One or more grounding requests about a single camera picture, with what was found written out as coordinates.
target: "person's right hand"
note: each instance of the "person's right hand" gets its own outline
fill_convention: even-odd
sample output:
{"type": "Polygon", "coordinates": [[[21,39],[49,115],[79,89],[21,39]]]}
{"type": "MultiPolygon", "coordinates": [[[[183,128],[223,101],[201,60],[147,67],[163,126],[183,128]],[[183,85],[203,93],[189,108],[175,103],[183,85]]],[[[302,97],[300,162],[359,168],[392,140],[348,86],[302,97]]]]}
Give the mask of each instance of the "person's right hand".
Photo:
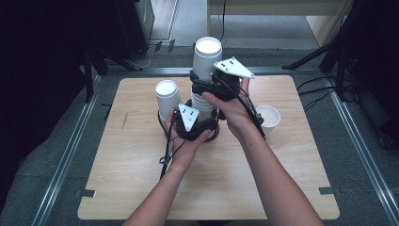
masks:
{"type": "MultiPolygon", "coordinates": [[[[249,79],[243,78],[241,81],[241,89],[249,95],[248,88],[249,79]]],[[[213,105],[214,107],[223,111],[224,115],[226,116],[229,129],[236,137],[240,136],[240,128],[249,124],[253,124],[245,108],[236,98],[228,102],[224,102],[209,92],[203,92],[202,97],[210,105],[213,105]]],[[[247,102],[247,97],[244,94],[241,93],[240,97],[244,102],[247,102]]]]}

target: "human arm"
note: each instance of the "human arm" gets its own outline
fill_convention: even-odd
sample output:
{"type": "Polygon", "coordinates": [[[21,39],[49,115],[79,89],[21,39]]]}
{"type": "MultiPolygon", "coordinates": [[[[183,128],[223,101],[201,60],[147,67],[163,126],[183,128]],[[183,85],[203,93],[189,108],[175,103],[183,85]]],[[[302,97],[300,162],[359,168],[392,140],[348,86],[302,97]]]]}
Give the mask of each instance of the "human arm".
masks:
{"type": "MultiPolygon", "coordinates": [[[[248,79],[243,79],[242,89],[246,93],[248,86],[248,79]]],[[[242,145],[271,224],[322,225],[300,187],[279,162],[238,100],[223,102],[206,92],[202,97],[223,111],[231,132],[242,145]]]]}
{"type": "MultiPolygon", "coordinates": [[[[173,111],[169,113],[166,120],[167,130],[171,125],[172,115],[173,111]]],[[[207,130],[197,139],[184,142],[182,138],[178,137],[177,132],[172,130],[171,137],[176,137],[173,139],[175,154],[168,171],[123,225],[165,225],[179,185],[194,159],[197,148],[208,138],[210,133],[211,131],[207,130]]]]}

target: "table top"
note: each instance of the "table top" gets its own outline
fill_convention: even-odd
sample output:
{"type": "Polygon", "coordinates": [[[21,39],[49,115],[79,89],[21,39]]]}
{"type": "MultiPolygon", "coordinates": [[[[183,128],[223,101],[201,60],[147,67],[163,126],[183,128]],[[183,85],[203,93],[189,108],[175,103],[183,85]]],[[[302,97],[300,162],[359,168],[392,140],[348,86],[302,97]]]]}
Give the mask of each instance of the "table top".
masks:
{"type": "MultiPolygon", "coordinates": [[[[166,139],[157,120],[156,84],[173,80],[182,100],[190,98],[189,78],[127,78],[120,81],[86,189],[81,219],[126,219],[159,181],[166,139]]],[[[322,219],[340,215],[295,84],[289,75],[257,76],[249,93],[255,106],[272,105],[279,125],[267,142],[322,219]]],[[[265,219],[246,157],[225,121],[218,137],[202,144],[184,176],[168,219],[265,219]]]]}

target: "person's right arm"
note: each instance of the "person's right arm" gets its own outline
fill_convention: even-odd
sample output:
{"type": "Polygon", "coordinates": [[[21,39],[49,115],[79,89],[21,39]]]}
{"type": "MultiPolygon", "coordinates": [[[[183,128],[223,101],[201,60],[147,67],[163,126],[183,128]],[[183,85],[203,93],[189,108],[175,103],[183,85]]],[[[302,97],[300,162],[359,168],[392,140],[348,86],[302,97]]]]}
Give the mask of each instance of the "person's right arm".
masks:
{"type": "MultiPolygon", "coordinates": [[[[248,90],[243,79],[242,88],[248,90]]],[[[237,99],[223,102],[208,92],[202,97],[226,116],[241,143],[258,188],[263,209],[272,225],[323,225],[305,194],[288,174],[237,99]]]]}

